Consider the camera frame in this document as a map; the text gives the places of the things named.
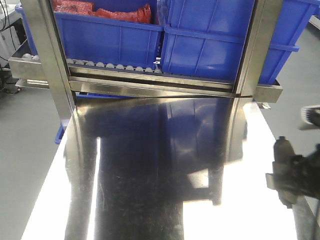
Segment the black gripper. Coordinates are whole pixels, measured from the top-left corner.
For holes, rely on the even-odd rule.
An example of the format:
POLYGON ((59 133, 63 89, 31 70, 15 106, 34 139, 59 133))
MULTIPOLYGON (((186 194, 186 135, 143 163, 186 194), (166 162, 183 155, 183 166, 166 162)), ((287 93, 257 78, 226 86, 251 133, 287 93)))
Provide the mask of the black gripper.
MULTIPOLYGON (((298 197, 308 196, 320 198, 320 145, 307 156, 295 154, 291 158, 291 174, 293 193, 298 197)), ((266 173, 266 185, 271 190, 276 190, 274 174, 266 173)))

